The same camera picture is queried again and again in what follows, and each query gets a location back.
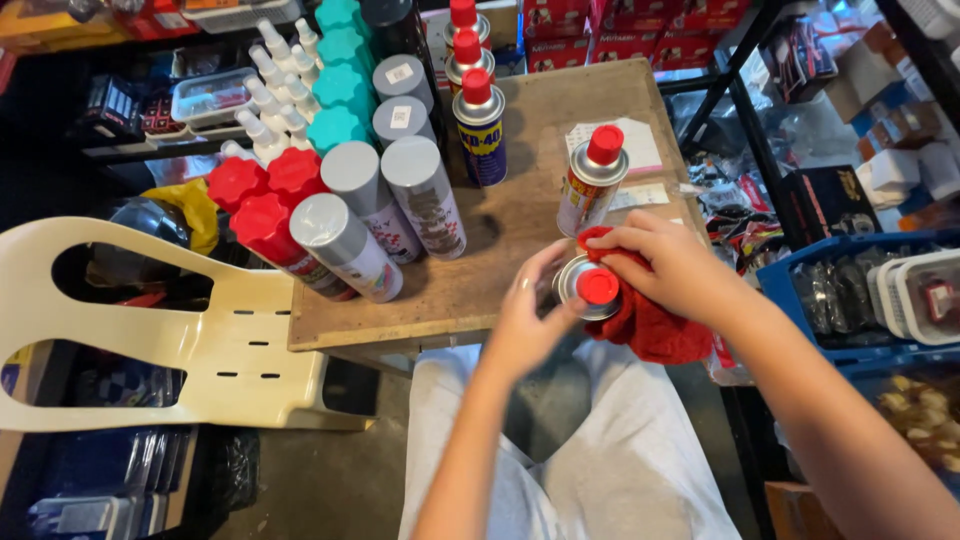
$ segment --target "red cloth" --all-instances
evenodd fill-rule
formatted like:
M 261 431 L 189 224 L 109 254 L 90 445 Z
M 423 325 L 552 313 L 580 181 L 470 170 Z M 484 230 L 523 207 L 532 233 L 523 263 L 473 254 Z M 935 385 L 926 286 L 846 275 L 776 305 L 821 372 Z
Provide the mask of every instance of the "red cloth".
M 597 250 L 587 247 L 588 238 L 599 238 L 613 227 L 591 227 L 577 236 L 577 243 L 587 251 L 587 257 L 598 262 L 607 255 L 622 255 L 650 270 L 650 263 L 639 253 L 622 248 Z M 607 339 L 616 345 L 629 344 L 641 359 L 657 364 L 684 364 L 700 360 L 713 348 L 713 332 L 667 311 L 651 302 L 632 285 L 620 281 L 620 310 L 609 319 L 587 323 L 587 333 L 593 339 Z

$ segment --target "red spray cap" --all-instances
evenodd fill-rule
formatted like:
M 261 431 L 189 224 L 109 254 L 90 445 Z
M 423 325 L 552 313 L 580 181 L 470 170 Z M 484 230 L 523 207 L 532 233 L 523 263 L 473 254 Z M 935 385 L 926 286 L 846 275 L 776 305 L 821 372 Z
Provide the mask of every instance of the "red spray cap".
M 623 147 L 623 132 L 620 128 L 610 124 L 593 130 L 590 144 L 587 146 L 587 157 L 598 165 L 609 165 L 620 156 Z
M 230 229 L 244 246 L 283 264 L 306 253 L 290 235 L 291 213 L 276 193 L 251 197 L 230 217 Z
M 453 36 L 453 56 L 462 64 L 480 61 L 480 36 L 466 28 Z
M 469 28 L 477 22 L 477 6 L 473 0 L 450 0 L 450 22 L 454 28 Z
M 233 214 L 245 199 L 267 193 L 270 190 L 269 180 L 270 175 L 256 161 L 227 158 L 206 177 L 210 184 L 206 196 L 218 207 Z
M 616 298 L 620 283 L 606 268 L 590 268 L 577 278 L 577 296 L 588 304 L 602 305 Z
M 490 73 L 487 73 L 486 69 L 482 67 L 468 69 L 460 84 L 463 87 L 464 101 L 467 103 L 481 105 L 490 99 Z
M 303 199 L 317 193 L 329 193 L 330 188 L 320 176 L 323 160 L 313 150 L 290 147 L 279 158 L 267 165 L 270 173 L 270 189 L 291 209 Z

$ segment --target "wooden tabletop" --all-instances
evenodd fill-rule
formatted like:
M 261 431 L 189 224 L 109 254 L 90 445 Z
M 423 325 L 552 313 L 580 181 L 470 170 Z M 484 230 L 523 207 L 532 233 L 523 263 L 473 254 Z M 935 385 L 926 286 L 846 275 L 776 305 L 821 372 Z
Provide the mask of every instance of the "wooden tabletop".
M 568 160 L 564 135 L 577 123 L 627 116 L 650 124 L 663 169 L 632 174 L 624 185 L 689 182 L 647 60 L 511 77 L 497 85 L 507 99 L 507 179 L 482 190 L 468 186 L 458 137 L 450 139 L 447 171 L 467 230 L 464 254 L 450 262 L 424 254 L 400 266 L 403 289 L 388 304 L 362 298 L 333 303 L 298 283 L 291 351 L 370 357 L 482 340 L 520 264 L 562 237 L 556 215 Z M 670 204 L 647 209 L 706 234 L 696 204 L 670 198 Z M 607 222 L 622 221 L 626 211 L 611 212 Z

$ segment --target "white plastic chair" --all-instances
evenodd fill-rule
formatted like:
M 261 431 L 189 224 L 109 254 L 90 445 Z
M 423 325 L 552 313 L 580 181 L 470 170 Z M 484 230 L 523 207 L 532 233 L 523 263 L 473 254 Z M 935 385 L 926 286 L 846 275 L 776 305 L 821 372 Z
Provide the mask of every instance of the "white plastic chair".
M 53 282 L 53 262 L 65 249 L 88 242 L 113 244 L 209 276 L 214 281 L 209 308 L 198 313 L 67 297 Z M 184 370 L 187 378 L 177 404 L 169 407 L 34 407 L 0 392 L 0 430 L 199 422 L 364 430 L 372 417 L 324 406 L 327 356 L 287 351 L 293 285 L 277 270 L 236 268 L 97 219 L 43 219 L 2 233 L 0 358 L 44 339 L 71 339 Z

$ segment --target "person's leg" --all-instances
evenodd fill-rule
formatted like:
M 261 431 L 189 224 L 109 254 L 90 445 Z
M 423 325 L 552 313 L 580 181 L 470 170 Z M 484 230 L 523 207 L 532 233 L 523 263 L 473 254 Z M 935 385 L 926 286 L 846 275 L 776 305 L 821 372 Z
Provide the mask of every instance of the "person's leg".
M 737 538 L 663 366 L 589 342 L 593 408 L 547 462 L 543 487 L 567 538 Z
M 425 351 L 417 359 L 410 387 L 400 540 L 413 532 L 479 355 L 480 346 L 472 345 Z M 556 511 L 526 471 L 532 465 L 529 457 L 500 435 L 487 524 L 489 538 L 558 538 Z

